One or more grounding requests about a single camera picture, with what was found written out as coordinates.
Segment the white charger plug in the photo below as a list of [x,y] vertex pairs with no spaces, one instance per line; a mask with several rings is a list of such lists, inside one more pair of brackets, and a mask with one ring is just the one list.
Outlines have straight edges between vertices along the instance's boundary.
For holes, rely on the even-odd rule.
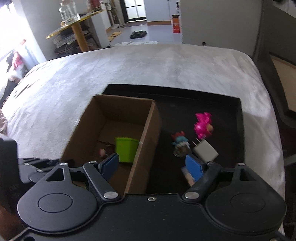
[[206,141],[201,140],[193,148],[193,152],[204,162],[214,161],[218,156],[218,152]]

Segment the small red-haired figurine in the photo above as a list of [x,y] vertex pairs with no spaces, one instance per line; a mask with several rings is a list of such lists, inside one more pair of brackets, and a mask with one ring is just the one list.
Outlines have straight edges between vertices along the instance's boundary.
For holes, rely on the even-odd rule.
[[189,140],[185,137],[185,132],[180,131],[171,135],[173,138],[174,155],[176,157],[185,157],[191,153]]

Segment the green toy bin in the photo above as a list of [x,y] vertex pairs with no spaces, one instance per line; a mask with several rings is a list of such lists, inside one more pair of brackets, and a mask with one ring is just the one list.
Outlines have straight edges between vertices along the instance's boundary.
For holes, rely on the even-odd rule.
[[133,163],[139,141],[133,138],[115,138],[115,152],[122,163]]

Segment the pink bird toy figure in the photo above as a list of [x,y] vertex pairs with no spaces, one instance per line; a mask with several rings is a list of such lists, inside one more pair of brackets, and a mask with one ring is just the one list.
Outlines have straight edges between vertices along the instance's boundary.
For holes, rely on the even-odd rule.
[[196,113],[197,122],[194,124],[194,131],[197,135],[197,139],[203,140],[212,135],[214,130],[212,126],[212,115],[210,113]]

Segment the brown cardboard box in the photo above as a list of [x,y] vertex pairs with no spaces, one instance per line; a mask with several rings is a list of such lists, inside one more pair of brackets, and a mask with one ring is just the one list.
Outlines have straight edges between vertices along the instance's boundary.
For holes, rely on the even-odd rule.
[[109,183],[121,195],[143,194],[161,126],[161,116],[152,99],[96,95],[79,118],[61,160],[73,160],[75,167],[89,161],[101,162],[100,150],[114,152],[119,146],[118,138],[136,140],[132,161],[120,161]]

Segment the black shallow tray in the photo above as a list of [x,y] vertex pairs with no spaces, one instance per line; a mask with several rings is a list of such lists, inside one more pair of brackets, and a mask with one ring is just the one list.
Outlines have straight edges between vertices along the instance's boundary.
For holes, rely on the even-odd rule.
[[237,97],[171,87],[109,84],[106,95],[149,98],[156,102],[162,128],[149,172],[146,194],[178,193],[189,188],[181,169],[185,158],[173,154],[176,132],[185,132],[190,146],[197,144],[194,124],[196,113],[212,115],[213,133],[207,142],[218,152],[215,159],[222,167],[231,168],[245,160],[244,124],[241,100]]

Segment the round gold side table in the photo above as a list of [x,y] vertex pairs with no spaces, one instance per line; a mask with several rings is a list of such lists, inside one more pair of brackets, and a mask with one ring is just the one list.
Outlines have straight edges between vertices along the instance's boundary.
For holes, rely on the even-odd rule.
[[80,22],[87,20],[87,19],[91,18],[92,16],[95,16],[99,13],[102,13],[103,11],[104,11],[104,9],[94,11],[91,13],[87,13],[87,14],[83,15],[79,20],[74,21],[74,22],[70,23],[69,25],[65,25],[65,26],[60,27],[60,28],[56,29],[55,31],[51,32],[49,35],[46,36],[46,39],[49,39],[49,38],[59,34],[60,32],[66,30],[67,28],[71,27],[71,29],[75,35],[75,39],[80,47],[81,52],[88,52],[90,50],[89,50],[87,41],[85,39],[85,36],[83,34]]

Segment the black framed board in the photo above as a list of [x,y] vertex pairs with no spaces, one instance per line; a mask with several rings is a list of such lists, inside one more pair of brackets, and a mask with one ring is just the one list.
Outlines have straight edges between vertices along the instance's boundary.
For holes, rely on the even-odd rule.
[[258,53],[253,61],[279,122],[295,128],[295,65],[267,52]]

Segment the yellow slippers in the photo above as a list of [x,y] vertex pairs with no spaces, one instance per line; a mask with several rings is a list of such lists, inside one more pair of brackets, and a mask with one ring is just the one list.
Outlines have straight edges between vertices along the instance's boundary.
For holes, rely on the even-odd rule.
[[118,31],[118,32],[113,32],[109,37],[108,37],[108,40],[109,42],[113,41],[113,39],[117,36],[119,36],[122,32],[121,31]]

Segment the black slippers pair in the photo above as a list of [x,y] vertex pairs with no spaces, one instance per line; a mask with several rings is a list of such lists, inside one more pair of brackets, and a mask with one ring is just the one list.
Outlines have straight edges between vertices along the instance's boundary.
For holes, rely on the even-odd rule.
[[130,35],[130,39],[139,39],[139,38],[144,38],[147,35],[146,31],[134,31],[132,32],[132,34]]

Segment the orange cardboard box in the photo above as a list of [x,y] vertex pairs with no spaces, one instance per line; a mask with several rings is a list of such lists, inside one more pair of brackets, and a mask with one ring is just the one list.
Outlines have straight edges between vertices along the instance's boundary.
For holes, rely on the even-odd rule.
[[181,33],[180,16],[179,15],[172,15],[171,16],[171,25],[173,28],[173,33],[175,33],[175,34]]

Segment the clear glass jar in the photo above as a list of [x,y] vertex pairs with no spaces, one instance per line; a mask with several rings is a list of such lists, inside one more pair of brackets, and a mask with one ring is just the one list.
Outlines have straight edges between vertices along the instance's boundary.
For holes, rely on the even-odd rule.
[[70,25],[71,23],[80,20],[74,1],[62,0],[60,3],[59,13],[62,18],[62,26]]

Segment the red tin can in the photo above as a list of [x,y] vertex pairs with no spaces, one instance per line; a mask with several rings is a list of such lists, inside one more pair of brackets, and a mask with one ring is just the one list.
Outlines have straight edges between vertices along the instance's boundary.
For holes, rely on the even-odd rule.
[[101,10],[100,0],[89,0],[88,2],[92,12]]

